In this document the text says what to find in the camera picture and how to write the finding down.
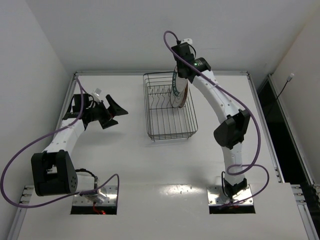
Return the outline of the white plate with teal rim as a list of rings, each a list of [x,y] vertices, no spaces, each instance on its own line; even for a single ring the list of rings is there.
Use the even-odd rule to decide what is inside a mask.
[[[172,94],[174,97],[182,97],[187,87],[188,80],[178,76],[178,72],[175,70],[172,74]]]

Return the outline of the white plate with orange sunburst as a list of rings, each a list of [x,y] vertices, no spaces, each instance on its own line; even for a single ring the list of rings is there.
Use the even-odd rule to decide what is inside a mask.
[[[188,98],[188,92],[189,92],[189,84],[187,83],[185,86],[185,89],[184,89],[184,95],[183,95],[183,99],[180,104],[180,108],[182,108],[185,105],[187,98]]]

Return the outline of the white plate with flower emblem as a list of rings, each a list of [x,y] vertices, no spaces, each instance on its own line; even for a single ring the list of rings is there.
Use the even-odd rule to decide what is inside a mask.
[[[180,108],[180,104],[184,97],[184,91],[179,96],[175,96],[173,90],[170,92],[170,103],[173,108]]]

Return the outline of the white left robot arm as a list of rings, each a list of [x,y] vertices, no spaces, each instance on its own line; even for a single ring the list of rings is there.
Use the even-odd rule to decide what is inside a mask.
[[[41,152],[31,157],[32,176],[38,196],[73,194],[78,187],[78,176],[71,160],[72,151],[81,134],[91,122],[99,122],[102,129],[115,126],[116,116],[128,111],[106,95],[108,107],[98,95],[74,94],[65,113],[59,132]]]

